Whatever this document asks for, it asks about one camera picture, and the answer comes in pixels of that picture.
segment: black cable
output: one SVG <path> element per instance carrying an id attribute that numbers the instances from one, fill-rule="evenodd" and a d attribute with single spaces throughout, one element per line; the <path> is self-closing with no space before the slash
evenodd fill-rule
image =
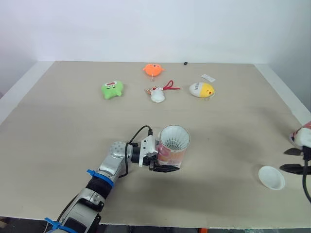
<path id="1" fill-rule="evenodd" d="M 310 197 L 310 194 L 307 190 L 307 182 L 306 182 L 306 179 L 307 179 L 307 173 L 308 173 L 308 160 L 305 160 L 305 166 L 303 167 L 303 175 L 302 175 L 302 186 L 303 186 L 303 191 L 305 192 L 306 196 L 307 196 L 307 199 L 309 200 L 309 202 L 311 203 L 311 197 Z"/>
<path id="2" fill-rule="evenodd" d="M 59 222 L 61 216 L 64 214 L 64 212 L 68 209 L 68 207 L 71 205 L 71 203 L 73 202 L 73 200 L 75 200 L 75 198 L 77 197 L 78 195 L 76 195 L 73 199 L 71 199 L 71 201 L 66 205 L 66 207 L 63 209 L 63 211 L 60 213 L 59 217 L 57 218 L 57 221 L 56 222 Z"/>
<path id="3" fill-rule="evenodd" d="M 149 129 L 149 130 L 148 130 L 148 135 L 152 135 L 152 129 L 150 128 L 150 126 L 149 126 L 149 125 L 144 125 L 143 127 L 141 127 L 141 128 L 136 132 L 136 134 L 132 137 L 132 139 L 131 139 L 129 142 L 127 142 L 127 143 L 125 144 L 125 151 L 124 151 L 124 153 L 125 153 L 124 156 L 125 156 L 125 157 L 124 157 L 124 160 L 125 160 L 125 170 L 126 170 L 126 172 L 125 172 L 125 174 L 120 175 L 119 178 L 122 178 L 122 177 L 124 177 L 124 176 L 126 176 L 126 175 L 128 174 L 127 146 L 133 142 L 133 140 L 135 139 L 135 137 L 136 137 L 136 136 L 140 133 L 140 131 L 142 131 L 144 128 L 148 128 L 148 129 Z"/>

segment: white bowl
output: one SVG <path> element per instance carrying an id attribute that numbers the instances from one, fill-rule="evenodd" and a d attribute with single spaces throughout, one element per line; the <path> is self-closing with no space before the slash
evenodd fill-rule
<path id="1" fill-rule="evenodd" d="M 263 166 L 258 171 L 260 181 L 272 190 L 280 190 L 285 186 L 285 179 L 279 170 L 271 166 Z"/>

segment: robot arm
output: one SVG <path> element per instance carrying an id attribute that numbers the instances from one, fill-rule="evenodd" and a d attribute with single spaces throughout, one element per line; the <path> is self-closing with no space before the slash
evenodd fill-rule
<path id="1" fill-rule="evenodd" d="M 45 218 L 53 225 L 53 233 L 95 233 L 107 196 L 119 177 L 127 174 L 127 161 L 150 165 L 149 170 L 169 172 L 178 170 L 173 166 L 159 166 L 156 163 L 158 141 L 149 128 L 148 136 L 137 143 L 114 142 L 109 154 L 96 171 L 87 170 L 92 176 L 86 187 L 67 205 L 56 222 Z"/>

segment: pink cup label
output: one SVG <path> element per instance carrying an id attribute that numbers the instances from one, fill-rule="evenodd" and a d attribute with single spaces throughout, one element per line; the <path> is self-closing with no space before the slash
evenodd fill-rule
<path id="1" fill-rule="evenodd" d="M 172 152 L 171 149 L 167 148 L 162 144 L 162 142 L 160 142 L 159 154 L 157 156 L 158 163 L 160 165 L 172 165 L 180 167 L 185 152 L 186 150 Z"/>

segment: cup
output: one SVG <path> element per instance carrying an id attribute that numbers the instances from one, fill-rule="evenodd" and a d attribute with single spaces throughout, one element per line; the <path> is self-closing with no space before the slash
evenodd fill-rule
<path id="1" fill-rule="evenodd" d="M 160 133 L 158 163 L 180 167 L 189 143 L 190 134 L 183 127 L 179 125 L 165 127 Z"/>

